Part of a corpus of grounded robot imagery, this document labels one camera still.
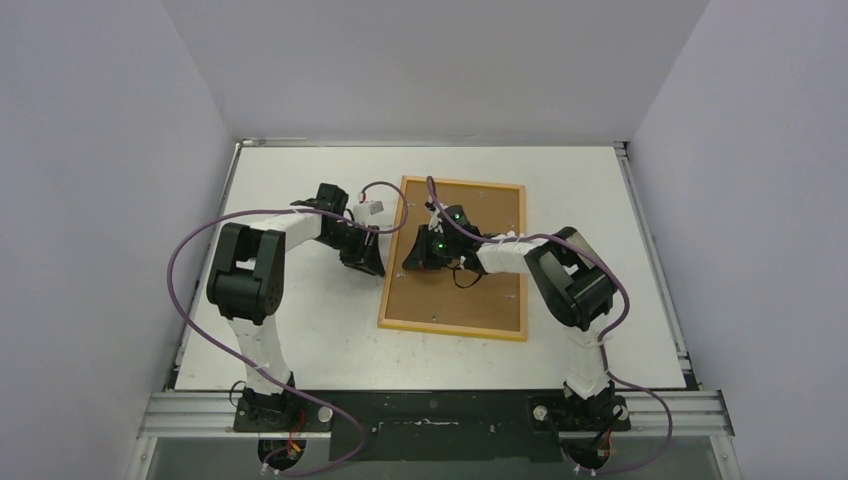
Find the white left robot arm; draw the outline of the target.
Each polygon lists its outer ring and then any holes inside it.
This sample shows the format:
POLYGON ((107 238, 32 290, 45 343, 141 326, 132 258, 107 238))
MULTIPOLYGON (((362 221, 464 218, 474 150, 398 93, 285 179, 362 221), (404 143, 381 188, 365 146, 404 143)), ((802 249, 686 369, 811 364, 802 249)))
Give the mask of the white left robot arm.
POLYGON ((379 227, 379 200, 364 193, 354 205, 340 187, 322 183, 314 197, 292 203, 292 212, 253 224, 228 222, 219 233, 208 277, 208 301, 229 321, 239 352, 250 360, 244 397, 270 428, 282 431, 297 420, 299 405, 291 393, 294 374, 282 354, 275 314, 284 295, 286 255, 317 241, 339 254, 353 270, 385 274, 379 227))

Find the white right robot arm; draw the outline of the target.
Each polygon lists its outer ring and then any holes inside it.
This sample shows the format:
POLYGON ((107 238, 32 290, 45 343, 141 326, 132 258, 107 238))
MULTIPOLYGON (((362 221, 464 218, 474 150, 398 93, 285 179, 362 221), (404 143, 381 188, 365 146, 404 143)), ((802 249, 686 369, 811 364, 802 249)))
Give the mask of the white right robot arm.
POLYGON ((409 271, 450 269, 487 275, 517 274, 532 279, 549 313, 566 328, 564 387, 568 421, 593 427, 605 415, 599 394, 610 385, 603 365, 598 329, 592 323, 610 313, 618 291, 597 254, 582 234, 566 226, 553 234, 525 236, 513 231, 484 234, 460 205, 425 203, 430 213, 418 227, 410 253, 402 262, 409 271))

